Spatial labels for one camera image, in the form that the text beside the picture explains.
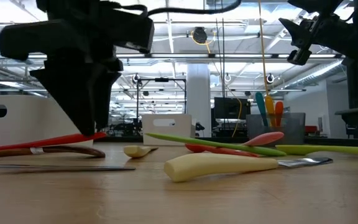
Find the blue utensil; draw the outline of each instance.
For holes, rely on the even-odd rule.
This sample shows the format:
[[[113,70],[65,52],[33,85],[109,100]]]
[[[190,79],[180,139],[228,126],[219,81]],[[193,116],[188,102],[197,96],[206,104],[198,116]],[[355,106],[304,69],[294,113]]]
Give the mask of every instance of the blue utensil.
[[[255,99],[256,99],[256,103],[258,104],[258,109],[259,109],[260,115],[262,117],[262,121],[264,122],[264,126],[268,127],[269,125],[267,123],[264,96],[262,96],[261,93],[257,92],[255,94]]]

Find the desk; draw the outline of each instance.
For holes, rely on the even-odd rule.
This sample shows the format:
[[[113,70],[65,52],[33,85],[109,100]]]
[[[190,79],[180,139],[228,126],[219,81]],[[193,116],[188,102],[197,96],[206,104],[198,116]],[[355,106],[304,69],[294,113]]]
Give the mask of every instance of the desk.
[[[97,143],[106,159],[75,154],[1,158],[0,164],[127,165],[137,170],[0,170],[0,224],[358,223],[358,157],[319,152],[334,163],[174,184],[163,163],[186,154],[183,147],[161,147],[131,161],[123,145]]]

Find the computer monitor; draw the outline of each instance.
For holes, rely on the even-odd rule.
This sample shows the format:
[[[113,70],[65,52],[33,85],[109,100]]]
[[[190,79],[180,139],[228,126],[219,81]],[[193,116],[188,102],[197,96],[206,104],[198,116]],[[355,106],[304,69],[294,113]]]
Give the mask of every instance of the computer monitor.
[[[250,103],[247,99],[239,100],[242,103],[240,119],[246,119],[247,114],[251,114]],[[214,98],[215,119],[237,119],[240,112],[240,103],[236,98],[215,97]]]

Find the white column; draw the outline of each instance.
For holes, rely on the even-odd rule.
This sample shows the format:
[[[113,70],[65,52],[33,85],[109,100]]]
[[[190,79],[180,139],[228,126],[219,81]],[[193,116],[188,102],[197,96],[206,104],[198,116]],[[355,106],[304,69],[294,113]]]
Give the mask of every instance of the white column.
[[[211,91],[208,64],[187,65],[187,113],[205,130],[200,137],[211,137]]]

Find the green utensil handle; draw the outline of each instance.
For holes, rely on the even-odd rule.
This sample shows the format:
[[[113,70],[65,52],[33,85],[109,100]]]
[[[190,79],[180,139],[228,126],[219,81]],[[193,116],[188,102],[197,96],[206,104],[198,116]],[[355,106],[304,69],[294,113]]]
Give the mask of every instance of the green utensil handle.
[[[236,150],[240,150],[240,151],[253,152],[253,153],[264,155],[264,156],[286,156],[286,153],[283,151],[269,149],[266,147],[241,146],[241,145],[235,145],[235,144],[205,141],[205,140],[201,140],[201,139],[171,136],[171,135],[167,135],[167,134],[146,133],[146,135],[153,137],[153,138],[167,140],[167,141],[183,142],[183,143],[188,143],[188,144],[199,144],[199,145],[203,145],[203,146],[225,147],[228,149],[236,149]]]
[[[350,154],[358,154],[358,147],[352,146],[308,146],[308,145],[276,145],[280,151],[286,152],[289,155],[304,156],[312,152],[329,151],[329,152],[344,152]]]

